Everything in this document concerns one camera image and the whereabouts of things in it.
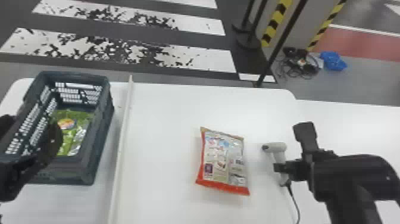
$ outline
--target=crosswalk marking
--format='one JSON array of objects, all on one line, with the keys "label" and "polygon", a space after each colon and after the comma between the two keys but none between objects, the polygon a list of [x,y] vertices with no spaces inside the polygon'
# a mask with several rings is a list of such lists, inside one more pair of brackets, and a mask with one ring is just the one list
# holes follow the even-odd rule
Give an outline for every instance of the crosswalk marking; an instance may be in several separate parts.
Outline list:
[{"label": "crosswalk marking", "polygon": [[230,51],[17,28],[1,53],[236,73]]},{"label": "crosswalk marking", "polygon": [[221,20],[75,0],[41,0],[33,13],[224,36]]},{"label": "crosswalk marking", "polygon": [[205,8],[217,8],[215,0],[156,0],[160,2],[172,2],[183,5],[193,5]]},{"label": "crosswalk marking", "polygon": [[391,5],[391,4],[385,4],[386,7],[390,8],[393,12],[395,12],[397,15],[400,15],[400,6],[398,5]]},{"label": "crosswalk marking", "polygon": [[[252,81],[256,82],[260,78],[259,74],[247,74],[247,73],[239,73],[239,79],[244,80],[244,81]],[[267,75],[263,82],[270,82],[270,83],[275,83],[275,77],[273,75]]]}]

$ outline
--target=black metal stand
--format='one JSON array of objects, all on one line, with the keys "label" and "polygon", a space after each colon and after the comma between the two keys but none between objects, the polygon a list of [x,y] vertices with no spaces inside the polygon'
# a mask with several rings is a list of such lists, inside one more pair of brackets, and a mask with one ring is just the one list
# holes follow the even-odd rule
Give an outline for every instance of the black metal stand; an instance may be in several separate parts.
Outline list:
[{"label": "black metal stand", "polygon": [[285,31],[283,31],[282,37],[279,39],[277,45],[274,48],[274,51],[271,54],[270,59],[268,60],[267,67],[265,68],[264,73],[260,76],[258,81],[254,83],[254,87],[261,87],[261,84],[263,84],[263,80],[266,77],[268,72],[271,72],[271,66],[274,63],[276,57],[278,56],[280,50],[282,49],[283,44],[285,44],[286,39],[288,38],[290,31],[292,31],[293,26],[297,22],[297,19],[299,18],[301,12],[304,9],[305,4],[308,2],[308,0],[300,0],[299,4],[296,7],[295,12],[292,15],[292,18],[290,18],[287,26],[285,27]]},{"label": "black metal stand", "polygon": [[255,30],[257,29],[258,23],[260,22],[261,16],[263,15],[265,6],[267,5],[268,0],[262,0],[260,7],[255,16],[253,25],[251,26],[251,30],[248,34],[242,34],[237,36],[237,43],[247,50],[255,50],[260,48],[261,42],[255,36]]},{"label": "black metal stand", "polygon": [[232,23],[232,28],[234,31],[238,33],[248,33],[250,31],[250,23],[249,23],[249,16],[251,10],[253,9],[255,0],[250,0],[249,5],[247,6],[245,15],[243,19],[237,19]]}]

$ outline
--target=pole base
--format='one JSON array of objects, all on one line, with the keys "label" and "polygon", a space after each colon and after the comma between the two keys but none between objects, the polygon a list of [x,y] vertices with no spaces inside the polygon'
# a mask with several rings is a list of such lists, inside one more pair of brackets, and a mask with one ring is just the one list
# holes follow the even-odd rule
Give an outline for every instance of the pole base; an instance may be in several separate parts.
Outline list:
[{"label": "pole base", "polygon": [[261,41],[257,39],[255,35],[252,34],[238,35],[236,37],[236,42],[237,44],[239,44],[239,46],[249,51],[255,51],[261,47]]},{"label": "pole base", "polygon": [[249,23],[248,21],[246,22],[245,26],[242,26],[242,20],[240,19],[236,19],[232,22],[232,29],[236,32],[236,33],[248,33],[250,32],[251,29],[251,23]]}]

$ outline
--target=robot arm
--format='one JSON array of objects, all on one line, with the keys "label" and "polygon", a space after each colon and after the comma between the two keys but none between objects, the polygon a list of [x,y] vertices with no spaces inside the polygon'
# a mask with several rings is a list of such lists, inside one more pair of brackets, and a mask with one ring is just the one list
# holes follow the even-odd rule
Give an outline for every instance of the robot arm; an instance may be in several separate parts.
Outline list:
[{"label": "robot arm", "polygon": [[382,224],[375,201],[400,198],[400,180],[392,166],[375,155],[338,156],[319,149],[313,123],[293,127],[302,158],[274,164],[292,181],[307,181],[317,201],[326,203],[332,224]]},{"label": "robot arm", "polygon": [[[14,117],[9,115],[0,117],[0,139],[13,124]],[[0,202],[14,200],[22,187],[55,158],[62,143],[61,129],[53,123],[43,133],[39,143],[42,150],[37,154],[17,155],[13,158],[0,156]]]}]

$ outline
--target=hazard stripe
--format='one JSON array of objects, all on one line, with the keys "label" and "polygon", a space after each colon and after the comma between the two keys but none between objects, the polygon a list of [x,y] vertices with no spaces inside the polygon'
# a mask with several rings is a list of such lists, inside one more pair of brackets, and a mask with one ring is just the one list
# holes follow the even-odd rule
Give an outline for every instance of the hazard stripe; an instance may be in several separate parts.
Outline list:
[{"label": "hazard stripe", "polygon": [[276,35],[276,30],[279,27],[279,24],[282,23],[285,18],[285,14],[288,11],[288,8],[292,5],[292,0],[280,0],[278,6],[275,9],[275,12],[272,14],[272,18],[267,28],[264,31],[264,34],[261,38],[261,45],[270,46],[270,43],[274,36]]},{"label": "hazard stripe", "polygon": [[325,31],[328,29],[328,26],[332,23],[333,19],[338,15],[339,11],[342,10],[343,6],[345,5],[347,0],[340,0],[339,3],[333,8],[333,10],[330,12],[328,19],[322,24],[320,29],[318,30],[318,33],[313,37],[311,40],[311,43],[307,47],[307,51],[312,51],[318,41],[322,38],[324,35]]}]

